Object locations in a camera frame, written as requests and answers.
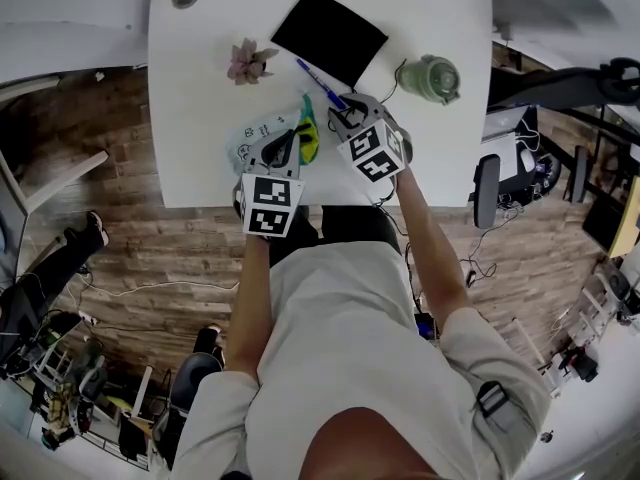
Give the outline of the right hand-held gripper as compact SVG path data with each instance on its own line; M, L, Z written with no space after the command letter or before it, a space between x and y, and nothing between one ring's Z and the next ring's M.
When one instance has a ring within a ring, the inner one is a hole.
M345 161L371 183L404 170L410 163L411 143L388 120L380 118L386 112L384 105L364 93L344 93L340 98L348 108L329 108L328 127L342 142L338 151Z

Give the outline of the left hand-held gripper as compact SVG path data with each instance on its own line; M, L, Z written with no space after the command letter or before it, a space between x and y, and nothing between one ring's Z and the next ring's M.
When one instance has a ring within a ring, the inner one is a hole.
M299 165L300 137L293 129L271 133L254 143L246 164ZM265 239L287 236L305 188L305 181L274 174L245 172L235 189L235 207L243 232Z

